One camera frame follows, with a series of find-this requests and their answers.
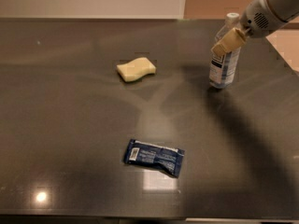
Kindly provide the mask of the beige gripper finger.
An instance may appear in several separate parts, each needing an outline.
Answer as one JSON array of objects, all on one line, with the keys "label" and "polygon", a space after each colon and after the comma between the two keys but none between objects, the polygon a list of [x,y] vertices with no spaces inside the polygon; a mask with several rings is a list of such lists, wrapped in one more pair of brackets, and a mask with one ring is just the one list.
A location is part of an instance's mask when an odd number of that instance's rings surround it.
[{"label": "beige gripper finger", "polygon": [[237,27],[232,29],[222,27],[217,32],[215,38],[217,41],[211,52],[219,57],[241,48],[247,42],[246,32]]}]

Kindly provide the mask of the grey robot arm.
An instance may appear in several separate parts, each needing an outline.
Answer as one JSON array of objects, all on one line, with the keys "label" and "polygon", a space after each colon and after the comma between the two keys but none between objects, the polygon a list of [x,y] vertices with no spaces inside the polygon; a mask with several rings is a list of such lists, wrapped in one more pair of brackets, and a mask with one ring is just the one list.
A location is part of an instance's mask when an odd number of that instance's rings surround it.
[{"label": "grey robot arm", "polygon": [[240,26],[232,28],[211,49],[222,56],[246,44],[248,38],[273,34],[299,16],[299,0],[253,0],[244,10]]}]

